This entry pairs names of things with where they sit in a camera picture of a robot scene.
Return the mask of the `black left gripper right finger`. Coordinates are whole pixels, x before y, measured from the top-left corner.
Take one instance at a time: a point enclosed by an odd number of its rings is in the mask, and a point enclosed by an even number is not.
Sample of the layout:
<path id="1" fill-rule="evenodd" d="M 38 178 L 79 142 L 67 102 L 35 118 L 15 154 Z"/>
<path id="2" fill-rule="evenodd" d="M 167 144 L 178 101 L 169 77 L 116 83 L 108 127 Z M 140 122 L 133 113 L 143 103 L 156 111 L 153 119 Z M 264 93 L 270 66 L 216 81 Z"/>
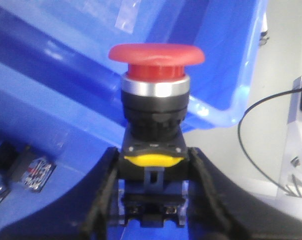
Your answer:
<path id="1" fill-rule="evenodd" d="M 259 200 L 223 174 L 197 147 L 188 149 L 191 240 L 302 240 L 302 220 Z"/>

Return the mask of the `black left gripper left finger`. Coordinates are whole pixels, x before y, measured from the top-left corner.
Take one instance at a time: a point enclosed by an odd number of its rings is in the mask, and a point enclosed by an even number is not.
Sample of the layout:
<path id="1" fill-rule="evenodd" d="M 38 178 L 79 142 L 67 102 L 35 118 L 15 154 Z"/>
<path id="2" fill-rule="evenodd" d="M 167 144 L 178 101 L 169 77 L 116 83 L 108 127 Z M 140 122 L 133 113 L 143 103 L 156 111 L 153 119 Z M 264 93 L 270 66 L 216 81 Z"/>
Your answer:
<path id="1" fill-rule="evenodd" d="M 119 240 L 116 162 L 109 147 L 83 178 L 57 167 L 39 193 L 17 189 L 0 206 L 0 240 Z"/>

